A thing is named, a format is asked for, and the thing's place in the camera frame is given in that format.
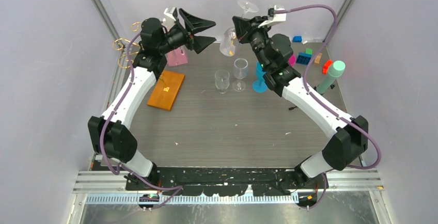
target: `wooden cutting board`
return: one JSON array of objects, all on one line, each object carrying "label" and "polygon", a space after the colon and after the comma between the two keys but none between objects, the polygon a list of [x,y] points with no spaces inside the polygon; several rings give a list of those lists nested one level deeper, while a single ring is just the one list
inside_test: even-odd
[{"label": "wooden cutting board", "polygon": [[164,70],[148,100],[148,106],[171,111],[184,78],[182,73]]}]

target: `gray table surface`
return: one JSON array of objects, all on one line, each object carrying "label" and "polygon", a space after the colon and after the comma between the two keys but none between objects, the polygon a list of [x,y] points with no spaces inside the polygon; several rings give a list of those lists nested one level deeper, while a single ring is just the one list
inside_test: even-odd
[{"label": "gray table surface", "polygon": [[[297,55],[305,48],[316,50],[320,43],[293,43]],[[328,138],[300,109],[289,111],[290,102],[272,91],[256,93],[257,59],[248,44],[233,57],[219,52],[219,44],[196,55],[188,52],[189,63],[166,70],[185,74],[185,81],[172,111],[147,106],[152,90],[144,98],[131,124],[141,153],[159,166],[208,167],[294,167],[324,148]],[[322,66],[328,59],[326,49],[319,65],[312,65],[308,82],[318,85],[324,78]],[[236,92],[231,84],[233,62],[245,58],[249,74],[246,89]],[[295,68],[304,73],[304,65]],[[228,92],[220,94],[214,72],[230,72]],[[345,109],[339,89],[324,97]]]}]

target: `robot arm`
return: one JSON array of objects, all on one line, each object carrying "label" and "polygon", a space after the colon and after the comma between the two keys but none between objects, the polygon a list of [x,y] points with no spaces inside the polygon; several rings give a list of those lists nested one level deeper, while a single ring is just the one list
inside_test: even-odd
[{"label": "robot arm", "polygon": [[[178,20],[175,7],[167,8],[164,12],[166,15],[164,24],[170,27],[167,32],[164,32],[165,26],[159,19],[149,18],[142,22],[140,51],[132,63],[134,79],[130,75],[119,95],[101,117],[91,117],[88,121],[88,130],[95,152],[102,153],[100,135],[104,123],[108,121],[103,137],[107,156],[123,163],[151,183],[155,183],[158,179],[157,166],[137,150],[137,140],[129,131],[132,118],[146,93],[155,85],[163,72],[167,64],[165,54],[183,45],[199,54],[216,40],[212,37],[195,36],[196,33],[213,27],[216,23],[190,15],[183,9],[179,9],[179,13],[184,19],[185,28]],[[108,120],[122,98],[123,101],[118,106],[117,112]]]},{"label": "robot arm", "polygon": [[[352,118],[323,98],[310,86],[307,92],[300,73],[287,61],[293,55],[290,39],[283,34],[268,36],[272,25],[285,21],[284,14],[274,14],[274,7],[269,9],[268,16],[257,16],[252,19],[233,17],[236,35],[240,43],[249,43],[260,62],[263,76],[269,89],[280,97],[299,107],[330,138],[326,147],[319,153],[310,156],[294,169],[294,181],[298,186],[331,169],[343,170],[368,148],[368,139],[353,127],[340,120],[344,117],[368,131],[368,122],[362,116]],[[334,110],[335,117],[320,103]]]}]

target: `blue cup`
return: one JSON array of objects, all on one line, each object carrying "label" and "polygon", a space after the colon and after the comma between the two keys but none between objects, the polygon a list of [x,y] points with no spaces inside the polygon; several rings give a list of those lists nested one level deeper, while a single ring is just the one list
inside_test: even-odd
[{"label": "blue cup", "polygon": [[253,83],[253,90],[255,92],[262,93],[262,92],[265,92],[268,89],[268,86],[264,82],[264,78],[263,78],[263,75],[265,73],[266,72],[263,72],[260,63],[257,62],[256,77],[258,78],[258,80],[254,81],[254,83]]}]

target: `white robot arm segment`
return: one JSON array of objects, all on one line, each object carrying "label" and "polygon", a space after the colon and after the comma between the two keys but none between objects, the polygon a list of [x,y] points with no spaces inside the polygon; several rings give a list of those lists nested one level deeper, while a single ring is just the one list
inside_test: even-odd
[{"label": "white robot arm segment", "polygon": [[[102,115],[104,119],[107,119],[108,116],[110,116],[111,112],[114,109],[114,106],[116,106],[116,104],[119,102],[120,98],[126,91],[130,81],[131,75],[129,75],[129,78],[127,79],[125,85],[122,87],[119,95],[117,95],[116,99],[114,99],[113,103],[108,107],[107,110],[103,112]],[[155,82],[157,82],[157,80],[155,79],[155,75],[153,72],[149,72],[146,68],[134,68],[134,80],[131,89],[126,95],[122,104],[119,106],[117,113],[113,115],[111,121],[121,121],[121,123],[129,129],[135,112],[140,106],[140,103],[142,102],[146,93],[149,91],[149,89],[152,88]]]},{"label": "white robot arm segment", "polygon": [[[323,96],[317,93],[311,86],[309,91],[325,105],[335,110],[340,117],[350,120],[351,115],[336,108],[333,104],[327,101]],[[306,115],[308,115],[324,132],[324,134],[331,138],[337,132],[338,127],[345,127],[346,123],[339,120],[315,101],[304,89],[304,82],[302,78],[294,78],[289,82],[289,85],[283,89],[283,98],[295,104]]]}]

